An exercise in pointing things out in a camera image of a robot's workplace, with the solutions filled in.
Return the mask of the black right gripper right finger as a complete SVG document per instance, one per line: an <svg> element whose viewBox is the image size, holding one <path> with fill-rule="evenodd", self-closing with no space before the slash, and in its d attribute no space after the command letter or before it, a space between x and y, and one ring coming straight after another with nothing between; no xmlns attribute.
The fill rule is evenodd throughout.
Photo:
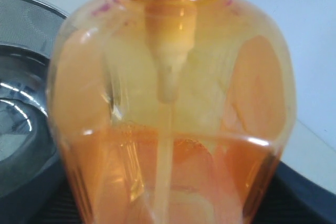
<svg viewBox="0 0 336 224"><path fill-rule="evenodd" d="M335 223L335 194L283 162L264 160L249 195L249 223Z"/></svg>

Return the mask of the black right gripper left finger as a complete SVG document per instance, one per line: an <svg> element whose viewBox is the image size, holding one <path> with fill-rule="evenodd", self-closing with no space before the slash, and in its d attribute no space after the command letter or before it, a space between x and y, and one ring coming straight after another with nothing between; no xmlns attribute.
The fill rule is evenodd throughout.
<svg viewBox="0 0 336 224"><path fill-rule="evenodd" d="M61 166L1 197L1 223L82 223Z"/></svg>

